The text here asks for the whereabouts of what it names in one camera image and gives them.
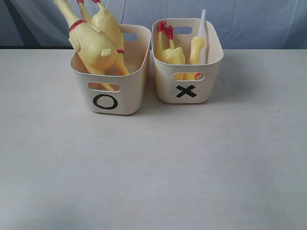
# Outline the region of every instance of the black o mark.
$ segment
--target black o mark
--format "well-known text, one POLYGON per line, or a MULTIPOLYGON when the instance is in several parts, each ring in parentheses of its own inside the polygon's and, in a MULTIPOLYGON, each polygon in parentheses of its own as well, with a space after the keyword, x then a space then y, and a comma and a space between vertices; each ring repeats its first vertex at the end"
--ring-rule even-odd
POLYGON ((191 90, 195 89, 194 85, 190 85, 188 88, 184 88, 184 87, 179 85, 176 88, 182 91, 180 94, 177 95, 177 98, 180 98, 185 94, 189 95, 190 97, 196 97, 197 96, 196 93, 191 91, 191 90))
POLYGON ((115 97, 112 97, 111 95, 107 95, 107 94, 97 95, 96 97, 94 97, 93 103, 98 108, 100 108, 100 109, 107 109, 107 110, 115 109, 118 106, 118 101, 115 99, 115 97), (101 97, 109 97, 109 98, 111 98, 113 100, 113 105, 110 106, 110 107, 104 107, 102 105, 99 105, 97 102, 98 102, 98 99, 101 98, 101 97))

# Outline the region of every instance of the toy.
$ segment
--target toy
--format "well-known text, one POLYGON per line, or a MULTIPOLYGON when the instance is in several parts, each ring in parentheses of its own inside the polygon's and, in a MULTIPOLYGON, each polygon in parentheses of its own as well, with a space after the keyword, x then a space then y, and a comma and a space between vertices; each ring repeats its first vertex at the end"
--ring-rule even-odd
MULTIPOLYGON (((173 31, 174 28, 169 26, 167 29, 165 28, 166 23, 159 23, 159 31, 158 31, 158 39, 156 44, 155 55, 158 60, 165 62, 167 64, 173 65, 184 65, 186 64, 186 58, 183 53, 183 49, 181 47, 175 48, 174 40, 173 40, 173 31), (163 33, 166 32, 166 35, 169 39, 170 48, 163 48, 163 33)), ((176 73, 174 75, 174 79, 177 81, 182 81, 184 77, 183 73, 176 73)))
POLYGON ((91 18, 84 7, 83 1, 77 0, 83 19, 98 28, 112 42, 118 52, 114 66, 120 75, 128 75, 129 71, 124 61, 124 34, 120 31, 116 17, 104 7, 100 0, 92 0, 100 8, 100 11, 91 18))
MULTIPOLYGON (((196 37, 193 37, 191 41, 191 55, 189 60, 190 65, 206 64, 206 30, 204 27, 205 15, 206 10, 202 10, 198 34, 196 37)), ((197 80, 199 75, 201 75, 201 73, 186 73, 184 79, 188 81, 197 80)))
MULTIPOLYGON (((117 51, 110 40, 100 31, 80 20, 71 10, 66 0, 54 0, 59 10, 65 17, 69 29, 69 42, 78 53, 86 69, 91 74, 104 74, 104 70, 111 67, 116 58, 117 51)), ((114 89, 109 84, 102 85, 109 91, 114 89)))

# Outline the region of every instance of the table surface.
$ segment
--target table surface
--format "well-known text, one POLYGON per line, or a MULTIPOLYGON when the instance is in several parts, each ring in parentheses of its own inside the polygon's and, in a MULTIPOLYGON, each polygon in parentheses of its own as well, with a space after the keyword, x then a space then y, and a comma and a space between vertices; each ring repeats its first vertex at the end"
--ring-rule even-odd
POLYGON ((0 50, 0 229, 305 230, 307 50, 225 50, 208 102, 96 114, 73 50, 0 50))

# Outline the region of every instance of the white fabric background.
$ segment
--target white fabric background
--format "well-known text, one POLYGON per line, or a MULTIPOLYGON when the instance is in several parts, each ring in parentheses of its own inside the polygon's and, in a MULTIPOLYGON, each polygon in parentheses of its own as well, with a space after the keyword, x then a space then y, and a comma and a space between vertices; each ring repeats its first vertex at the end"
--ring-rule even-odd
MULTIPOLYGON (((42 46, 69 46, 68 27, 53 0, 11 0, 42 46)), ((76 0, 69 0, 81 16, 76 0)), ((166 17, 200 17, 216 28, 223 48, 307 48, 307 0, 103 0, 117 19, 151 29, 166 17)), ((85 0, 91 15, 98 12, 85 0)), ((0 46, 22 45, 5 5, 0 0, 4 36, 0 46)))

